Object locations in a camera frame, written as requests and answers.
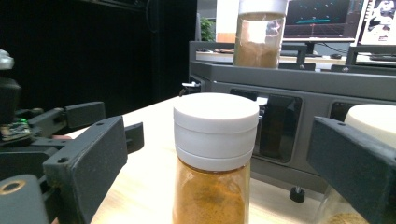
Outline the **green plant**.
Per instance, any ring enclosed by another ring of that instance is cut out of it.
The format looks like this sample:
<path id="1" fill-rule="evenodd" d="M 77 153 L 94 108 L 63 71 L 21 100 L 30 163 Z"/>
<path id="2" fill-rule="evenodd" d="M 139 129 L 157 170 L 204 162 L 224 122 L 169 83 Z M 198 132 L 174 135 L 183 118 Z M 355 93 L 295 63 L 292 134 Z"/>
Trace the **green plant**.
<path id="1" fill-rule="evenodd" d="M 215 40 L 215 23 L 208 18 L 200 19 L 201 39 L 213 42 Z"/>

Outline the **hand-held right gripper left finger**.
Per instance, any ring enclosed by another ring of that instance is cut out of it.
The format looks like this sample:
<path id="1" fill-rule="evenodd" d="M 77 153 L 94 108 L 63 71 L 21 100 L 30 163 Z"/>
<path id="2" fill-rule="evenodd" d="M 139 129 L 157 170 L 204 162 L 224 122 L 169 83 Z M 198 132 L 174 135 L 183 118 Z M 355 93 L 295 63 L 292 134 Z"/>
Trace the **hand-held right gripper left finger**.
<path id="1" fill-rule="evenodd" d="M 90 224 L 128 159 L 121 116 L 96 122 L 43 163 L 60 191 L 61 224 Z"/>

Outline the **dark-screen monitor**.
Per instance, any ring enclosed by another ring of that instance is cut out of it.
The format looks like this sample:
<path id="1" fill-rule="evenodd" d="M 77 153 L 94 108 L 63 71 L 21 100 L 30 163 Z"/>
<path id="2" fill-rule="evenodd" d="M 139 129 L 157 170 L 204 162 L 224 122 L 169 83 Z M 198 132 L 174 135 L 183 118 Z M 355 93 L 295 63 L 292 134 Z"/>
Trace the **dark-screen monitor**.
<path id="1" fill-rule="evenodd" d="M 284 40 L 353 42 L 365 0 L 289 0 Z"/>

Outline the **black curtain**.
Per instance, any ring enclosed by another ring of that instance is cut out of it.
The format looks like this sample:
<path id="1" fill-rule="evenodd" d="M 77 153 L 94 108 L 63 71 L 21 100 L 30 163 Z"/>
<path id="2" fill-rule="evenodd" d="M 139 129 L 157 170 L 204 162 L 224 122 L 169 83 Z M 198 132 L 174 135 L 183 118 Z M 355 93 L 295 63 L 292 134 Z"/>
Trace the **black curtain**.
<path id="1" fill-rule="evenodd" d="M 100 101 L 109 116 L 176 96 L 197 0 L 0 0 L 21 108 Z"/>

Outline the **dark gray corner rack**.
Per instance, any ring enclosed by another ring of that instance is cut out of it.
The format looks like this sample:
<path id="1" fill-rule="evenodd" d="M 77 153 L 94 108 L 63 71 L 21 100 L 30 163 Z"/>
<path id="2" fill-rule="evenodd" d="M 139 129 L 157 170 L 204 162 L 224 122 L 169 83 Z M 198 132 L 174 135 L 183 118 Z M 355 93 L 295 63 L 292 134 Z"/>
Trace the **dark gray corner rack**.
<path id="1" fill-rule="evenodd" d="M 231 43 L 191 41 L 189 93 L 223 92 L 259 105 L 259 124 L 251 160 L 252 176 L 286 189 L 297 203 L 309 190 L 322 193 L 327 183 L 307 163 L 315 116 L 344 120 L 350 107 L 396 105 L 396 69 L 384 75 L 368 68 L 317 72 L 300 55 L 278 68 L 234 66 L 199 49 L 231 49 Z"/>

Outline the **pale powder spice jar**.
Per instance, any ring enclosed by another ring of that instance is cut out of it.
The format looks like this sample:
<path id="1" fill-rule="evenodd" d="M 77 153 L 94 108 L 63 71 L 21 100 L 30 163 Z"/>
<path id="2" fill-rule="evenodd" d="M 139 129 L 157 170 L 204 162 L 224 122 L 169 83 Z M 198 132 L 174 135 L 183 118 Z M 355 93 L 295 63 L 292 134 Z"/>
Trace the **pale powder spice jar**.
<path id="1" fill-rule="evenodd" d="M 343 121 L 396 149 L 396 105 L 356 105 Z M 371 224 L 332 186 L 314 219 L 315 224 Z"/>

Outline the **brown powder spice jar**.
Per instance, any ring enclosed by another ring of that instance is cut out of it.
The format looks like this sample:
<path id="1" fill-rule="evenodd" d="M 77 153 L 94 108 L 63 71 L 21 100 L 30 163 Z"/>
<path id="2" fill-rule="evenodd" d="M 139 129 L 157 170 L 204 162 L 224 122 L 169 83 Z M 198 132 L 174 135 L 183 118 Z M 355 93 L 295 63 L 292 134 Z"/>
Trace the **brown powder spice jar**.
<path id="1" fill-rule="evenodd" d="M 235 66 L 278 68 L 289 0 L 239 0 Z"/>

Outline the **white-screen monitor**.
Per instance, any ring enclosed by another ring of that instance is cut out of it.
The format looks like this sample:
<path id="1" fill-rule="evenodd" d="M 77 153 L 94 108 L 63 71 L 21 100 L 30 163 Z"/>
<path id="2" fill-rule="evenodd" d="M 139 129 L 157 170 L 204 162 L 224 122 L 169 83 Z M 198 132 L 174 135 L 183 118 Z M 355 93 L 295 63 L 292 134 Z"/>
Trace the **white-screen monitor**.
<path id="1" fill-rule="evenodd" d="M 369 0 L 360 43 L 362 45 L 396 45 L 396 0 Z"/>

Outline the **orange powder spice jar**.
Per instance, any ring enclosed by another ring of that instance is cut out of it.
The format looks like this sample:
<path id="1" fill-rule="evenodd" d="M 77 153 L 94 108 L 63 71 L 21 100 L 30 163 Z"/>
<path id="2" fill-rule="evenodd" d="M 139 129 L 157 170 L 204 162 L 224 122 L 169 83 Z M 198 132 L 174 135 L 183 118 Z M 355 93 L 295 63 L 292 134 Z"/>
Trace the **orange powder spice jar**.
<path id="1" fill-rule="evenodd" d="M 248 224 L 258 122 L 259 106 L 245 97 L 205 92 L 177 99 L 173 224 Z"/>

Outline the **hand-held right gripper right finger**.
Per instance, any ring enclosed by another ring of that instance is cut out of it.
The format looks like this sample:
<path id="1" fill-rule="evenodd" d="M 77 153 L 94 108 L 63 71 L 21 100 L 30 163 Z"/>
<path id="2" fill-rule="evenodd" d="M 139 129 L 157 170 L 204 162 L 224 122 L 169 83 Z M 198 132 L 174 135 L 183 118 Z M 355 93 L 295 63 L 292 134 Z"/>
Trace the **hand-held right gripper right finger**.
<path id="1" fill-rule="evenodd" d="M 307 162 L 371 224 L 396 224 L 396 149 L 344 122 L 314 118 Z"/>

